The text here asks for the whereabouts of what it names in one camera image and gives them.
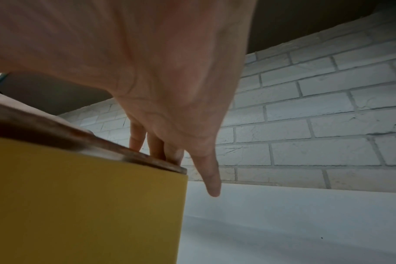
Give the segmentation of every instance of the finger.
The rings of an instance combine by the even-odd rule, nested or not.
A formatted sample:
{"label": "finger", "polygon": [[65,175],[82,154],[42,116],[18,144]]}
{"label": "finger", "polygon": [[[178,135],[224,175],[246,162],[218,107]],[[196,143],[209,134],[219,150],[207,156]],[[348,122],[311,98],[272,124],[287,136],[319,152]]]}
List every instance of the finger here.
{"label": "finger", "polygon": [[207,187],[207,192],[213,197],[218,197],[221,192],[221,179],[215,150],[208,156],[191,155],[191,158]]}
{"label": "finger", "polygon": [[128,147],[135,151],[140,151],[146,138],[145,128],[138,122],[131,122],[130,124],[130,142]]}
{"label": "finger", "polygon": [[177,148],[171,144],[164,144],[164,155],[166,156],[166,161],[175,165],[180,165],[184,157],[184,150]]}
{"label": "finger", "polygon": [[160,138],[153,133],[147,133],[147,143],[149,144],[150,156],[160,160],[166,160],[163,149],[164,144]]}

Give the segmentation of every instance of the dark ceiling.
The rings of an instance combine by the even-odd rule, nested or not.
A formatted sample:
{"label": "dark ceiling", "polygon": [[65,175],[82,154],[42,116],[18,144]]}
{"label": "dark ceiling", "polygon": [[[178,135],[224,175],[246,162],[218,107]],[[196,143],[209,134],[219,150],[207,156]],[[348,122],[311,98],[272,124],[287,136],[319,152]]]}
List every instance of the dark ceiling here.
{"label": "dark ceiling", "polygon": [[[259,0],[248,53],[266,49],[372,13],[377,0]],[[7,96],[50,114],[110,98],[110,94],[34,73],[10,73],[0,83]]]}

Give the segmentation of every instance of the yellow surface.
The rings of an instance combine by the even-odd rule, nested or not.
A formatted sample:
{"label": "yellow surface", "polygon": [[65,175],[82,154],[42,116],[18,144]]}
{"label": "yellow surface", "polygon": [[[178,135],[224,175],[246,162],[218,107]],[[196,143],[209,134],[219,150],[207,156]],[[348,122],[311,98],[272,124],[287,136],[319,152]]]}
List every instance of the yellow surface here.
{"label": "yellow surface", "polygon": [[0,264],[176,263],[187,180],[0,139]]}

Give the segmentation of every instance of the brick wall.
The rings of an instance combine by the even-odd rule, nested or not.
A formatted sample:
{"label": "brick wall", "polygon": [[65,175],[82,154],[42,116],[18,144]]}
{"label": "brick wall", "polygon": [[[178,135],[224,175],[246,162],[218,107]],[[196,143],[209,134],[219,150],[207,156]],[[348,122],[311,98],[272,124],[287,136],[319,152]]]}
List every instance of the brick wall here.
{"label": "brick wall", "polygon": [[[113,99],[63,117],[128,145]],[[396,192],[396,8],[248,54],[216,151],[224,182]]]}

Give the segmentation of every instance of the hand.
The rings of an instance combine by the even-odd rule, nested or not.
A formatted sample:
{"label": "hand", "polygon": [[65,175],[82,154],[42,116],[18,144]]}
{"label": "hand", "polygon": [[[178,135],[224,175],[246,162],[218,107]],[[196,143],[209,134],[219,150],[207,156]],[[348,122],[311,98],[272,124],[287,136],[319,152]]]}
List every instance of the hand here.
{"label": "hand", "polygon": [[[0,65],[108,90],[131,120],[130,148],[140,150],[147,134],[153,157],[180,164],[186,150],[218,196],[215,139],[240,78],[255,4],[0,1]],[[12,16],[17,7],[28,16]]]}

